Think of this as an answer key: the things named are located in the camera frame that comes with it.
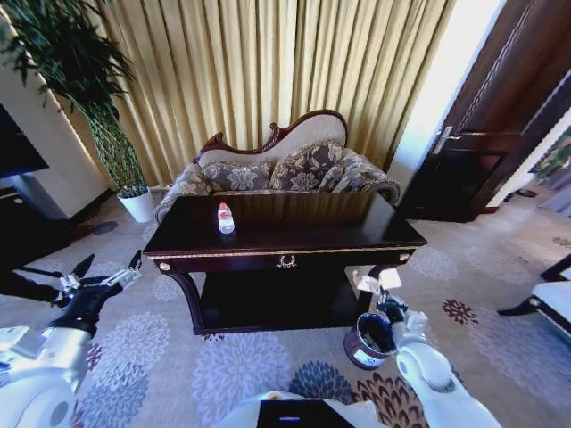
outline beige curtain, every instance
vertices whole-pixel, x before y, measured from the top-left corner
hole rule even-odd
[[[260,146],[269,123],[340,111],[349,147],[392,158],[453,0],[115,0],[101,31],[133,62],[121,124],[150,185],[224,132]]]

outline throw pillow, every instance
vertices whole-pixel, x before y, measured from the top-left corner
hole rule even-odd
[[[215,161],[203,167],[203,174],[215,192],[267,189],[270,171],[269,160],[246,165]]]
[[[333,189],[333,193],[368,192],[376,185],[393,182],[383,170],[360,154],[345,156],[339,165],[344,167],[344,173]]]
[[[321,184],[319,185],[320,192],[331,192],[335,189],[339,180],[343,176],[344,168],[342,165],[334,165],[331,169],[325,174],[323,180],[321,180]]]
[[[342,154],[343,145],[334,140],[306,144],[276,164],[269,188],[295,191],[317,189]]]

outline floral cushion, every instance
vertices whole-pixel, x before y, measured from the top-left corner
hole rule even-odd
[[[321,180],[321,184],[319,185],[320,192],[332,192],[335,189],[339,180],[343,176],[344,168],[341,165],[334,165],[331,169],[325,174],[323,180]]]
[[[154,210],[154,218],[160,223],[169,212],[175,200],[182,195],[206,196],[212,193],[212,186],[204,177],[203,171],[195,163],[191,163],[177,177],[161,203]]]
[[[378,192],[391,204],[399,200],[400,186],[377,168],[364,156],[350,150],[339,165],[344,168],[343,176],[333,189],[340,192]]]
[[[298,192],[317,189],[342,154],[343,145],[334,140],[306,144],[276,164],[269,188]]]
[[[225,190],[267,189],[271,163],[269,160],[240,165],[232,162],[212,162],[205,165],[203,174],[216,192]]]

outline water bottle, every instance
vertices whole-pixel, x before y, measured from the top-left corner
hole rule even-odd
[[[218,207],[218,229],[220,229],[220,232],[223,234],[231,234],[234,232],[232,211],[224,202]]]

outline sofa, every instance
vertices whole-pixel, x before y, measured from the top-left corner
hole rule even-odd
[[[161,222],[182,195],[378,192],[394,205],[399,185],[348,149],[347,124],[336,111],[311,111],[287,128],[271,123],[268,142],[238,150],[212,137],[177,177],[154,211]]]

